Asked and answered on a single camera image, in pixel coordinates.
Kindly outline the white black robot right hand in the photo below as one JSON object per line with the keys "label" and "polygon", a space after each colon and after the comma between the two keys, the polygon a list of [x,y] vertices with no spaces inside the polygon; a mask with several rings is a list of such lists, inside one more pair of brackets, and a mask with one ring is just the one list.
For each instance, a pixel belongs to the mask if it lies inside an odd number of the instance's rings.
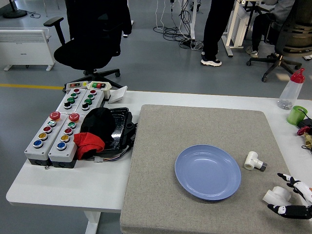
{"label": "white black robot right hand", "polygon": [[312,218],[312,189],[304,182],[295,179],[293,176],[277,173],[277,175],[287,181],[287,185],[293,188],[293,191],[303,197],[307,206],[304,205],[288,205],[279,206],[268,204],[267,207],[276,214],[291,219],[311,219]]}

